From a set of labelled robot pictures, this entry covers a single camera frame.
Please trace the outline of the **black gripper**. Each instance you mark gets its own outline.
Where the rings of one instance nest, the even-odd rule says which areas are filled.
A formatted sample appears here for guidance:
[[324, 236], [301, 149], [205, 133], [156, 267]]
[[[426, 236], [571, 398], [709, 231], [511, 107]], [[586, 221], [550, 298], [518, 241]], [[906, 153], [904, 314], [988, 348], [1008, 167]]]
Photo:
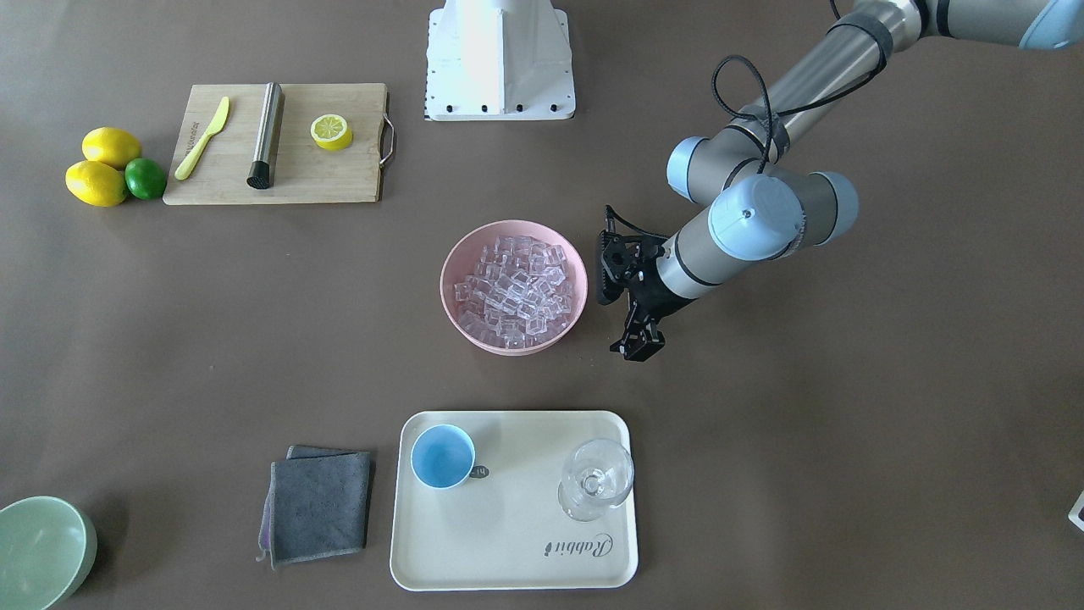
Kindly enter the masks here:
[[611, 205], [605, 216], [606, 228], [596, 244], [596, 300], [611, 304], [628, 295], [623, 332], [609, 351], [646, 362], [666, 345], [657, 321], [678, 312], [678, 295], [666, 288], [655, 262], [666, 254], [669, 236], [630, 223]]

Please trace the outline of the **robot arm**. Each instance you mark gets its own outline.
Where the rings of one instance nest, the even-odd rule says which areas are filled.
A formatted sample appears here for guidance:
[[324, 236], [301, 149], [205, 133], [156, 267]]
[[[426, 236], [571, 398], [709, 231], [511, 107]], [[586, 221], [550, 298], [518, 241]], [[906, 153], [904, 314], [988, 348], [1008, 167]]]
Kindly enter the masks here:
[[759, 99], [724, 107], [727, 126], [682, 140], [667, 160], [667, 184], [700, 205], [699, 213], [666, 236], [606, 209], [595, 298], [611, 304], [628, 297], [623, 332], [609, 351], [645, 362], [664, 347], [663, 317], [757, 263], [844, 235], [860, 209], [852, 182], [833, 171], [798, 176], [779, 161], [837, 101], [925, 37], [1058, 50], [1081, 40], [1081, 3], [856, 1], [776, 85], [752, 70]]

